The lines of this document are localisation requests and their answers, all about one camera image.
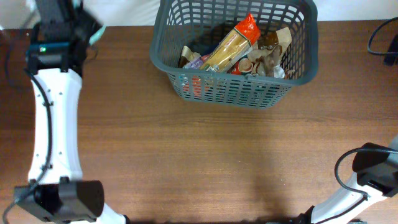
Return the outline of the light green wet wipes pack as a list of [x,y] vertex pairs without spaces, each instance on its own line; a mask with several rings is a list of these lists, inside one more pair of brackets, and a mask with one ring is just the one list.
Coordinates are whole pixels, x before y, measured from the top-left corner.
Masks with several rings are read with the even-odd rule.
[[98,31],[96,31],[89,39],[89,45],[94,45],[97,41],[100,40],[102,35],[104,34],[106,30],[106,26],[103,26],[100,28]]

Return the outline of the beige white rice bag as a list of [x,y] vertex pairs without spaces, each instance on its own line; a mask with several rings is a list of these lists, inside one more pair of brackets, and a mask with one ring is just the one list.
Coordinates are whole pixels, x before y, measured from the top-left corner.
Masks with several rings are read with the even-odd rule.
[[178,61],[178,68],[184,67],[188,62],[197,59],[201,55],[197,52],[192,52],[188,46],[183,46],[180,59]]

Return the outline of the multicolour Kleenex tissue pack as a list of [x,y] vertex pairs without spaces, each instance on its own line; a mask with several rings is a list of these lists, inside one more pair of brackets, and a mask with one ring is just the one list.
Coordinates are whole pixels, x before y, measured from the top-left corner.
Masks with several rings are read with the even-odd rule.
[[183,66],[183,68],[187,68],[187,69],[199,69],[204,63],[205,61],[208,59],[210,55],[204,55],[204,56],[200,56],[197,57],[195,59],[193,59],[192,61],[189,61],[186,65]]

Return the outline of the orange spaghetti packet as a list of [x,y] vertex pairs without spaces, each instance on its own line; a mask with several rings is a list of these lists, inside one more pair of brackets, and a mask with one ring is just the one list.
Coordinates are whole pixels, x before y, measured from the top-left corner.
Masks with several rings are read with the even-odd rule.
[[206,59],[200,70],[206,72],[227,72],[261,36],[251,13],[239,22],[218,44]]

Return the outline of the beige brown grain bag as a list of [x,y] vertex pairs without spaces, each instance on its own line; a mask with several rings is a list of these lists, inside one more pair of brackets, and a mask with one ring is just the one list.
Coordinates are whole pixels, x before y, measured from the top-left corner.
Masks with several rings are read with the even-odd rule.
[[286,78],[293,70],[282,68],[282,57],[291,43],[292,34],[288,27],[261,36],[238,60],[242,75]]

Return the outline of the green Nescafe coffee bag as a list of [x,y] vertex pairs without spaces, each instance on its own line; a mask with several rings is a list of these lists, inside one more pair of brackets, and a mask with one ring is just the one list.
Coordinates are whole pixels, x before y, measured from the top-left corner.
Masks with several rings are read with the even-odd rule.
[[242,71],[239,69],[239,61],[237,61],[233,67],[228,71],[228,73],[233,74],[233,75],[241,75]]

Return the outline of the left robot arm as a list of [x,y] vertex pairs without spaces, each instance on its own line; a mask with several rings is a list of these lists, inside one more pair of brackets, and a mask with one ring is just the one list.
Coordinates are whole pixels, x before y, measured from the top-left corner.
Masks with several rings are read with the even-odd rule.
[[129,223],[104,200],[103,184],[84,180],[78,154],[78,100],[87,50],[104,27],[82,1],[41,1],[25,72],[35,98],[34,155],[17,206],[45,223]]

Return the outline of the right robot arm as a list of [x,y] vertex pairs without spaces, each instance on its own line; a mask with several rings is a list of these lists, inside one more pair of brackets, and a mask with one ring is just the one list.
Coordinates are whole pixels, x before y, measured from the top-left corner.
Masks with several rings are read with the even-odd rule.
[[[355,155],[353,173],[344,183],[339,167],[351,154]],[[294,223],[350,223],[371,205],[397,195],[397,138],[387,147],[369,142],[344,153],[334,173],[340,188],[326,201],[300,214]]]

